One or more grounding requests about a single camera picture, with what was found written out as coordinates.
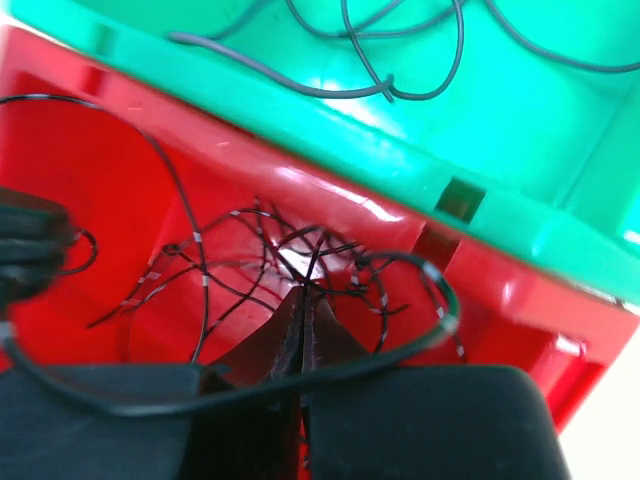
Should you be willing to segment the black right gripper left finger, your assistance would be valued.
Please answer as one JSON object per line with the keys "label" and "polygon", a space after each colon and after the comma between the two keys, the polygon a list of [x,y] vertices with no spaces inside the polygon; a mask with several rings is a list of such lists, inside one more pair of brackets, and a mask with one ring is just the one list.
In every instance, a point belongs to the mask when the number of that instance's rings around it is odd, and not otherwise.
{"label": "black right gripper left finger", "polygon": [[298,418],[251,409],[193,418],[110,415],[52,391],[28,371],[8,318],[1,345],[4,479],[296,479]]}

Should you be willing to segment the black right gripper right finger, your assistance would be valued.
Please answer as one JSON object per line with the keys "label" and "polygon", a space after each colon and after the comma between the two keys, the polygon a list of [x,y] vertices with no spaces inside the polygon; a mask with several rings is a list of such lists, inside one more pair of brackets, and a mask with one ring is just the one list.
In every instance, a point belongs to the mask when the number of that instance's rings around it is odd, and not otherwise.
{"label": "black right gripper right finger", "polygon": [[304,404],[304,479],[571,476],[544,396],[515,367],[394,367]]}

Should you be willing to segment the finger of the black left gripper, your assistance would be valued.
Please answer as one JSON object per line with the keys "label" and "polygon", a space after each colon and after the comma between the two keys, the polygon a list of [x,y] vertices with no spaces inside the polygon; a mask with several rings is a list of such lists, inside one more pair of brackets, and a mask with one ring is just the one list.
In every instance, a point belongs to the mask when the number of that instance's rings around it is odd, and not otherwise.
{"label": "finger of the black left gripper", "polygon": [[1,301],[32,298],[62,270],[74,233],[60,204],[1,189]]}

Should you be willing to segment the red plastic bin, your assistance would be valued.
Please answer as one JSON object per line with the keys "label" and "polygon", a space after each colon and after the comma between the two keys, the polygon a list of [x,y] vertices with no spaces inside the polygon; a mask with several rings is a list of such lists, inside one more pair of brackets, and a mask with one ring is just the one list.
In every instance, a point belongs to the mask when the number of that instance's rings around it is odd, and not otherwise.
{"label": "red plastic bin", "polygon": [[53,200],[96,238],[85,272],[19,306],[26,350],[45,364],[178,363],[256,339],[310,274],[341,340],[390,351],[437,320],[414,268],[356,271],[332,242],[415,253],[461,303],[459,335],[415,365],[506,364],[528,372],[563,427],[635,333],[631,311],[538,272],[421,214],[18,27],[1,31],[1,182]]}

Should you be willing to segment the green plastic bin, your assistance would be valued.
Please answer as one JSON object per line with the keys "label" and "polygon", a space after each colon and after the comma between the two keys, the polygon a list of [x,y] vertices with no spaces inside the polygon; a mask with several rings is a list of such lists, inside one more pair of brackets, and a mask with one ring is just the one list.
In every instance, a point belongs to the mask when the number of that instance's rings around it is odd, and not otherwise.
{"label": "green plastic bin", "polygon": [[24,24],[639,300],[635,1],[13,1]]}

